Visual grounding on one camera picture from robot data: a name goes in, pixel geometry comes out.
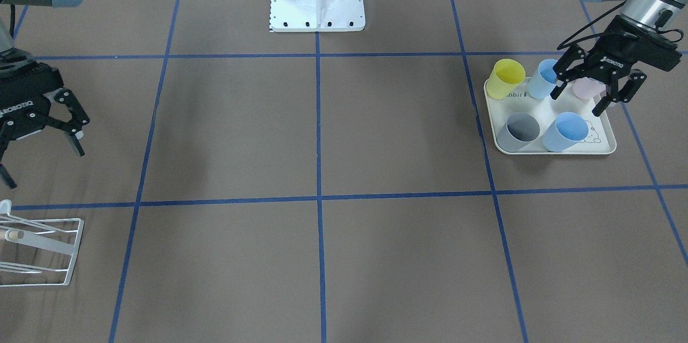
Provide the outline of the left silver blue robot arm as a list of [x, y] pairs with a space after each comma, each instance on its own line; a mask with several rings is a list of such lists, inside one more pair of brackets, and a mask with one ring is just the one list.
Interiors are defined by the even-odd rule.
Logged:
[[686, 0], [582, 0], [618, 2], [615, 17], [604, 32], [591, 35], [594, 46], [580, 46], [579, 32], [558, 45], [563, 56], [553, 66], [557, 85], [550, 97], [557, 99], [573, 81], [590, 78], [605, 86], [605, 95], [593, 108], [599, 117], [612, 103], [628, 103], [646, 81], [637, 63], [669, 72], [681, 60], [678, 42], [666, 37], [669, 25], [686, 7]]

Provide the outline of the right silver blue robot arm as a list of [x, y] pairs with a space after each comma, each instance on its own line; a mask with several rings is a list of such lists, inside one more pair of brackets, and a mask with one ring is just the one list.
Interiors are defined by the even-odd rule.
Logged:
[[[73, 8], [83, 0], [2, 0], [16, 5]], [[83, 127], [89, 117], [73, 91], [66, 88], [59, 69], [40, 63], [32, 54], [15, 46], [15, 28], [2, 26], [1, 56], [1, 152], [10, 142], [53, 127], [63, 132], [76, 154], [81, 146]]]

